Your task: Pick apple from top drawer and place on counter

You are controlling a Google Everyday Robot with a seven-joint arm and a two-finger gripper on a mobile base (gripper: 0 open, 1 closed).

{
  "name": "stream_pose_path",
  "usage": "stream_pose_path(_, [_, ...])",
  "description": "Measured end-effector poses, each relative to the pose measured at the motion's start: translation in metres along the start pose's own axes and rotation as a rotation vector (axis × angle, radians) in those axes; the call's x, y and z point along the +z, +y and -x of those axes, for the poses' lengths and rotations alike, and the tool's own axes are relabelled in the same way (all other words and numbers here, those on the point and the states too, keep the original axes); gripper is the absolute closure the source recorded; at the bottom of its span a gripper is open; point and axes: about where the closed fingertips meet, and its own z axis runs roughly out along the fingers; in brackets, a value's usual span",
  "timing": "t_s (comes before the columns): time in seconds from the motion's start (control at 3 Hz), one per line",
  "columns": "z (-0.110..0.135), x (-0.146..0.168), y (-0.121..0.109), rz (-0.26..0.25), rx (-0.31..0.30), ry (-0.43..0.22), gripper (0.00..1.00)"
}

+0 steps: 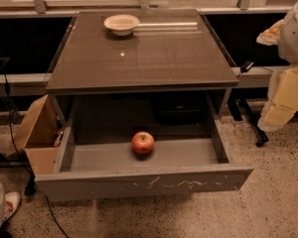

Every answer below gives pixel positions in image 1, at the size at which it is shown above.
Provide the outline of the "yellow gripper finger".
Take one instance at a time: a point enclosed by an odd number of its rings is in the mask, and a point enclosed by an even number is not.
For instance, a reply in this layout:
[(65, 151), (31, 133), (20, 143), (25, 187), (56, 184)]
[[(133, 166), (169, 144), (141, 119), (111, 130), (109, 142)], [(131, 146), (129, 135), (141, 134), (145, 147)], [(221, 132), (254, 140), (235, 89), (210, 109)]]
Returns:
[(256, 41), (259, 44), (266, 46), (277, 45), (280, 36), (280, 28), (283, 26), (283, 23), (283, 20), (277, 21), (269, 29), (266, 29), (264, 32), (260, 33), (256, 38)]
[(286, 125), (298, 111), (298, 65), (272, 73), (267, 97), (258, 127), (272, 132)]

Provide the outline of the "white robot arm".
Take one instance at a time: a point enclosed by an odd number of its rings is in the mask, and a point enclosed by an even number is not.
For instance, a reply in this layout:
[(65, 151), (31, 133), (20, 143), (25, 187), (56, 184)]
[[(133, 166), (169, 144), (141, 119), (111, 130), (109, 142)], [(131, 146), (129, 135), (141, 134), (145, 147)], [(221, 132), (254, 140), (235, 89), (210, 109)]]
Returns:
[(261, 111), (258, 127), (271, 132), (282, 128), (298, 111), (298, 1), (286, 16), (262, 32), (259, 44), (276, 45), (278, 54), (290, 63), (282, 73), (273, 72), (268, 100)]

